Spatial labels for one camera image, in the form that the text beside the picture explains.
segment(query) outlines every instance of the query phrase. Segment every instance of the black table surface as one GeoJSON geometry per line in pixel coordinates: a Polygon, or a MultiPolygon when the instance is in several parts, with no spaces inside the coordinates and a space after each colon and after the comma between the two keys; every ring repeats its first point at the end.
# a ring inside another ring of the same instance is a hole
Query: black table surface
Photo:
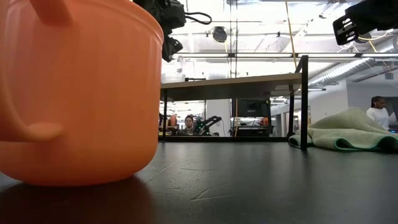
{"type": "Polygon", "coordinates": [[[0,223],[398,223],[398,154],[159,143],[134,177],[33,187],[0,175],[0,223]]]}

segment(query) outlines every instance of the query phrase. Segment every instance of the ceiling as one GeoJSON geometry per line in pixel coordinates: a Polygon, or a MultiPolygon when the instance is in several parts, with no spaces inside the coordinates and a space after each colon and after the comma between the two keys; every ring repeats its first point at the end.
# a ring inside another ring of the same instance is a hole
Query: ceiling
{"type": "MultiPolygon", "coordinates": [[[[175,29],[172,36],[179,40],[184,48],[180,53],[283,53],[292,52],[289,24],[285,2],[283,0],[180,0],[187,12],[204,12],[213,18],[210,25],[202,25],[187,20],[185,27],[175,29]],[[224,27],[228,38],[223,44],[212,38],[216,26],[224,27]]],[[[344,3],[329,3],[329,1],[289,1],[289,18],[294,40],[295,52],[364,52],[371,48],[365,44],[349,44],[338,46],[333,32],[333,21],[345,13],[345,9],[360,2],[338,1],[344,3]]],[[[384,31],[371,32],[372,37],[381,37],[373,41],[378,45],[396,35],[384,31]]],[[[336,61],[310,60],[310,77],[336,65],[336,61]]],[[[385,69],[378,63],[368,70],[349,77],[349,82],[385,69]]],[[[162,81],[177,82],[183,77],[188,78],[234,78],[255,75],[272,75],[290,73],[295,70],[291,58],[185,58],[182,62],[176,60],[162,64],[162,81]]],[[[384,75],[362,81],[362,83],[394,82],[398,85],[398,71],[393,71],[395,80],[386,80],[384,75]]],[[[200,111],[203,106],[195,106],[200,111]]]]}

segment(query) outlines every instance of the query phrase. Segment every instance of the metal frame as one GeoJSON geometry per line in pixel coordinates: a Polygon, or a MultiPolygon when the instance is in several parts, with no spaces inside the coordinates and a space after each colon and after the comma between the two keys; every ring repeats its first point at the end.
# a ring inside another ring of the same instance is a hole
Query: metal frame
{"type": "MultiPolygon", "coordinates": [[[[308,55],[301,57],[298,63],[296,73],[302,74],[302,113],[301,113],[301,143],[300,148],[303,151],[307,150],[307,133],[308,133],[308,55]]],[[[163,132],[159,136],[159,141],[165,142],[287,142],[293,133],[293,118],[294,118],[294,89],[293,85],[289,85],[290,89],[290,107],[289,107],[289,132],[287,138],[278,137],[181,137],[181,136],[166,136],[167,127],[167,89],[164,89],[164,113],[163,113],[163,132]]]]}

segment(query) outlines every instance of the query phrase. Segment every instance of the ductwork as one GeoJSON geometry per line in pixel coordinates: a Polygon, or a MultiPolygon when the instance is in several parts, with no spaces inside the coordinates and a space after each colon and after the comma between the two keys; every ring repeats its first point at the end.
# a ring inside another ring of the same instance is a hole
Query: ductwork
{"type": "MultiPolygon", "coordinates": [[[[380,53],[398,53],[398,37],[395,36],[376,46],[380,53]]],[[[373,49],[366,51],[366,53],[374,53],[373,49]]],[[[358,72],[362,72],[377,64],[375,58],[361,58],[350,63],[341,63],[331,69],[328,69],[319,75],[313,77],[308,85],[329,85],[343,80],[358,72]]]]}

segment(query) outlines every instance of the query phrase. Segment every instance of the white wall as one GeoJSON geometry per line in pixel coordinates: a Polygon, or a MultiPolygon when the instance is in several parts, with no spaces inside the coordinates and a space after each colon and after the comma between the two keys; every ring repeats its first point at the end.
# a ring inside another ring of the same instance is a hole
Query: white wall
{"type": "Polygon", "coordinates": [[[231,100],[206,100],[206,119],[212,116],[220,116],[223,121],[210,127],[210,132],[219,133],[221,137],[228,137],[231,125],[231,100]]]}
{"type": "MultiPolygon", "coordinates": [[[[311,107],[312,123],[347,109],[348,94],[346,80],[340,81],[338,85],[327,86],[326,91],[311,91],[308,94],[308,105],[311,107]]],[[[295,100],[294,109],[301,109],[301,100],[295,100]]],[[[271,115],[273,116],[288,111],[289,104],[271,107],[271,115]]]]}
{"type": "Polygon", "coordinates": [[[348,83],[348,106],[358,107],[366,111],[371,106],[371,98],[374,96],[398,96],[398,86],[393,84],[360,84],[348,83]]]}

